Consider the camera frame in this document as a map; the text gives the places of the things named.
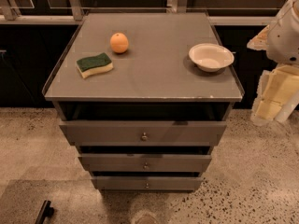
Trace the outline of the round robot base foot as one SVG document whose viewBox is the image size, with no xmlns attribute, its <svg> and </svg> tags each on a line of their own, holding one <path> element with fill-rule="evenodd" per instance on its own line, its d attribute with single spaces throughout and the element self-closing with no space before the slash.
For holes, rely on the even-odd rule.
<svg viewBox="0 0 299 224">
<path fill-rule="evenodd" d="M 137 213 L 131 221 L 131 224 L 159 224 L 154 215 L 150 213 Z"/>
</svg>

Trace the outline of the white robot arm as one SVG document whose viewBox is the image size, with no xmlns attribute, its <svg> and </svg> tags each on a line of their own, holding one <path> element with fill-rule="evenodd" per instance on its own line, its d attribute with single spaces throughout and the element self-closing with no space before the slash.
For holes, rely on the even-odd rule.
<svg viewBox="0 0 299 224">
<path fill-rule="evenodd" d="M 288 0 L 247 48 L 265 50 L 267 58 L 277 63 L 260 76 L 251 121 L 257 126 L 284 122 L 299 100 L 299 0 Z"/>
</svg>

